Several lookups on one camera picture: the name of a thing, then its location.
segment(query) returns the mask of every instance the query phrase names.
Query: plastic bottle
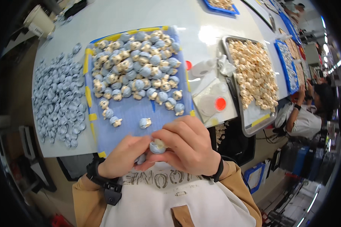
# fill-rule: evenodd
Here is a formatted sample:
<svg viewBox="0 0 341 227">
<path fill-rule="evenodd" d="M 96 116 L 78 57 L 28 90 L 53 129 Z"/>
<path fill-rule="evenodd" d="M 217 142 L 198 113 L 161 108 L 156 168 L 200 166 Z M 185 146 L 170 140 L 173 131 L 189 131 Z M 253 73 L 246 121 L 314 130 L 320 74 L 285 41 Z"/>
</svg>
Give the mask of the plastic bottle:
<svg viewBox="0 0 341 227">
<path fill-rule="evenodd" d="M 196 77 L 202 77 L 209 73 L 216 67 L 217 59 L 210 59 L 207 61 L 201 61 L 191 68 L 192 75 Z"/>
</svg>

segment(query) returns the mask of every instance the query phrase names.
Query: red lid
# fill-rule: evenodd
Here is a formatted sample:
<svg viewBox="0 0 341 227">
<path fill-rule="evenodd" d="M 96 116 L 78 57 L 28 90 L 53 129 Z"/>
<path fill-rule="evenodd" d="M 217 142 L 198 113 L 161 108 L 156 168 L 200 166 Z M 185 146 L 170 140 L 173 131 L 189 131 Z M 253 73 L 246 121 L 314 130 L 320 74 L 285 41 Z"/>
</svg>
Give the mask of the red lid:
<svg viewBox="0 0 341 227">
<path fill-rule="evenodd" d="M 215 108 L 218 111 L 223 111 L 226 108 L 226 100 L 223 97 L 218 97 L 215 101 Z"/>
<path fill-rule="evenodd" d="M 190 70 L 192 68 L 192 63 L 190 61 L 186 61 L 186 69 Z"/>
</svg>

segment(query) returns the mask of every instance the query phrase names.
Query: hand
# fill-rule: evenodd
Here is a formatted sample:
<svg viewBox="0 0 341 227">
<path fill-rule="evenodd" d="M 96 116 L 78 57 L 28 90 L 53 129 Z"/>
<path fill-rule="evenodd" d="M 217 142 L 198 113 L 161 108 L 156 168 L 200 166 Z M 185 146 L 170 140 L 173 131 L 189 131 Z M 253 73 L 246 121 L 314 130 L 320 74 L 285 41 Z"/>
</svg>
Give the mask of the hand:
<svg viewBox="0 0 341 227">
<path fill-rule="evenodd" d="M 307 86 L 308 86 L 308 94 L 309 94 L 310 96 L 312 96 L 314 90 L 313 90 L 312 84 L 310 83 L 310 79 L 309 79 L 309 78 L 307 79 Z"/>
<path fill-rule="evenodd" d="M 150 136 L 127 135 L 99 165 L 99 175 L 112 179 L 127 174 L 134 167 L 135 159 L 149 148 L 150 142 Z"/>
<path fill-rule="evenodd" d="M 211 176 L 217 173 L 221 156 L 212 149 L 209 132 L 197 117 L 177 118 L 152 136 L 161 139 L 171 150 L 148 155 L 147 160 L 135 169 L 145 171 L 155 162 L 167 162 L 192 175 Z M 227 173 L 228 164 L 224 163 L 224 166 Z"/>
</svg>

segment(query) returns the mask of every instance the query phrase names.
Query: floor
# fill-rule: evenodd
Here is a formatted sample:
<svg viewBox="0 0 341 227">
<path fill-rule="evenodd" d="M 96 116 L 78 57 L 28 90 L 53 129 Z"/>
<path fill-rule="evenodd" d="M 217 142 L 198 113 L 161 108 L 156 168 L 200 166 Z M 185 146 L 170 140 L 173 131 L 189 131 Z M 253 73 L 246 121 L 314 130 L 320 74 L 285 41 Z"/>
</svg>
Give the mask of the floor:
<svg viewBox="0 0 341 227">
<path fill-rule="evenodd" d="M 19 125 L 34 125 L 31 107 L 31 87 L 37 46 L 38 42 L 35 42 L 14 70 L 15 73 L 9 75 L 9 92 L 11 93 L 9 112 L 13 127 L 16 128 Z M 272 131 L 266 130 L 266 133 L 271 135 Z M 257 138 L 264 138 L 264 133 L 259 133 Z M 286 143 L 286 139 L 277 144 L 269 144 L 264 139 L 257 140 L 254 159 L 242 166 L 241 169 L 245 171 L 267 158 L 272 158 L 276 149 L 282 147 L 284 143 Z M 57 187 L 57 191 L 50 193 L 43 189 L 37 194 L 31 192 L 28 194 L 27 199 L 30 203 L 35 204 L 46 217 L 49 218 L 54 214 L 62 214 L 72 225 L 76 226 L 72 197 L 72 184 L 74 182 L 67 181 L 56 158 L 44 158 L 44 161 Z M 266 183 L 252 195 L 255 202 L 261 202 L 265 196 L 281 183 L 283 178 L 284 172 L 282 170 L 277 170 L 270 174 Z"/>
</svg>

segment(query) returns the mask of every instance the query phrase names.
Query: sleeve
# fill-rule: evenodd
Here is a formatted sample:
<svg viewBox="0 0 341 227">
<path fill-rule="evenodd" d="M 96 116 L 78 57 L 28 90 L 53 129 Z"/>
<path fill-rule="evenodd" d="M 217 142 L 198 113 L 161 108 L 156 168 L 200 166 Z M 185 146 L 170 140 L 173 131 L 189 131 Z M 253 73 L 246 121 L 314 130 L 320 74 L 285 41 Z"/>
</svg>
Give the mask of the sleeve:
<svg viewBox="0 0 341 227">
<path fill-rule="evenodd" d="M 107 206 L 104 194 L 93 182 L 82 177 L 73 184 L 72 193 L 77 227 L 100 226 Z"/>
<path fill-rule="evenodd" d="M 262 219 L 259 208 L 241 178 L 241 169 L 234 162 L 227 162 L 230 166 L 227 176 L 220 182 L 234 193 L 248 208 L 250 215 L 256 220 L 256 227 L 261 227 Z"/>
</svg>

